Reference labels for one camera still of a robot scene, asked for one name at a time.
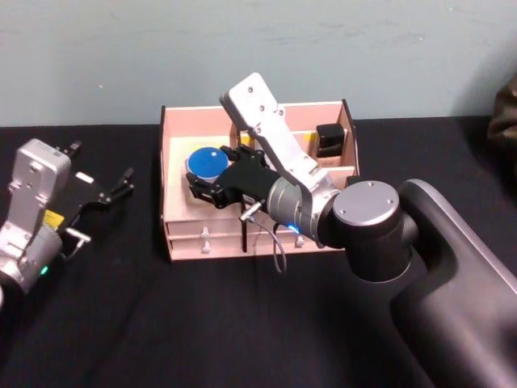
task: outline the black tablecloth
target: black tablecloth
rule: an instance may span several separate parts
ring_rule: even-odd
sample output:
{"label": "black tablecloth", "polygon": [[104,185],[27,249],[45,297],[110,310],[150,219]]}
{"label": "black tablecloth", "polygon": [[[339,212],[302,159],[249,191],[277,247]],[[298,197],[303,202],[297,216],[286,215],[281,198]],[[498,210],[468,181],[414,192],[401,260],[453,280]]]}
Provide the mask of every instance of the black tablecloth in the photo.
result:
{"label": "black tablecloth", "polygon": [[[517,273],[511,167],[485,146],[487,118],[360,120],[363,175],[441,191]],[[158,222],[159,127],[0,129],[0,183],[31,137],[83,141],[74,166],[111,185],[135,168],[125,206],[92,214],[94,237],[53,265],[18,314],[2,316],[0,386],[431,386],[398,336],[389,300],[422,275],[370,285],[343,253],[171,264]],[[0,216],[7,190],[0,191]]]}

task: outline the dark fabric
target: dark fabric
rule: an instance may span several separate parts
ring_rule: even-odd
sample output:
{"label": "dark fabric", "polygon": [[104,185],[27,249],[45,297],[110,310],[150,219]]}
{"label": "dark fabric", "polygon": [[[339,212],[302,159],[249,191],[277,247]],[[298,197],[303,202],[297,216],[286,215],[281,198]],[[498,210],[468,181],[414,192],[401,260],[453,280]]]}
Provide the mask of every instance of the dark fabric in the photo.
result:
{"label": "dark fabric", "polygon": [[[517,273],[517,209],[485,149],[488,118],[356,122],[363,175],[435,185]],[[168,262],[158,222],[158,126],[0,129],[0,184],[17,147],[83,141],[75,166],[109,185],[135,168],[124,211],[92,215],[94,239],[54,265],[0,325],[1,387],[432,386],[389,301],[423,274],[370,285],[343,253]],[[0,217],[8,204],[0,191]]]}
{"label": "dark fabric", "polygon": [[496,95],[488,138],[511,160],[517,174],[517,74]]}

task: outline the cable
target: cable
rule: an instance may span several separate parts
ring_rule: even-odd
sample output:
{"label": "cable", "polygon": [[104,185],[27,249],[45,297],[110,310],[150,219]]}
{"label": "cable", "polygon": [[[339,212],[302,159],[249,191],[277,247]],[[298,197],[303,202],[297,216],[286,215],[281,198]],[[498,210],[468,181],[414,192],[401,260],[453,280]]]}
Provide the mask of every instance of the cable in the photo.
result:
{"label": "cable", "polygon": [[[255,224],[256,226],[258,226],[259,228],[265,230],[266,232],[269,233],[271,238],[273,238],[273,260],[275,262],[276,271],[278,273],[285,273],[288,268],[288,260],[285,256],[284,247],[282,247],[282,243],[280,242],[280,240],[278,239],[278,236],[276,235],[276,230],[278,229],[278,227],[280,225],[278,223],[276,223],[275,226],[273,226],[273,232],[271,232],[266,226],[262,225],[260,222],[257,222],[252,216],[247,217],[246,221],[251,222],[252,224]],[[282,253],[282,261],[284,264],[283,268],[281,268],[278,264],[278,257],[276,255],[276,246],[277,245],[278,245],[278,248],[280,249],[280,252]]]}

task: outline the wall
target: wall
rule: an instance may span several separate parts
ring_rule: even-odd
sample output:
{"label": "wall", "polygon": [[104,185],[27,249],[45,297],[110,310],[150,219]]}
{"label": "wall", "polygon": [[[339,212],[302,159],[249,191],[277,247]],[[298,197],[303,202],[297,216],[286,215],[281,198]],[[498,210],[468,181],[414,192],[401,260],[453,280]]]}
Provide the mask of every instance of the wall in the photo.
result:
{"label": "wall", "polygon": [[247,74],[354,118],[486,114],[515,0],[0,0],[0,125],[156,123]]}

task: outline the blue led light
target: blue led light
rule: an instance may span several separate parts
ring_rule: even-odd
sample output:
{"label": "blue led light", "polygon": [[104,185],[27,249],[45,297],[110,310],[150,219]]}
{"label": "blue led light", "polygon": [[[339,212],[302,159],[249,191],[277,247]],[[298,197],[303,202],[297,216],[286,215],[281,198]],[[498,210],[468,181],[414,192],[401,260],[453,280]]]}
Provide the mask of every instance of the blue led light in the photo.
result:
{"label": "blue led light", "polygon": [[292,230],[293,232],[297,232],[298,234],[300,234],[300,231],[298,230],[298,228],[296,228],[294,225],[288,225],[288,228],[290,230]]}

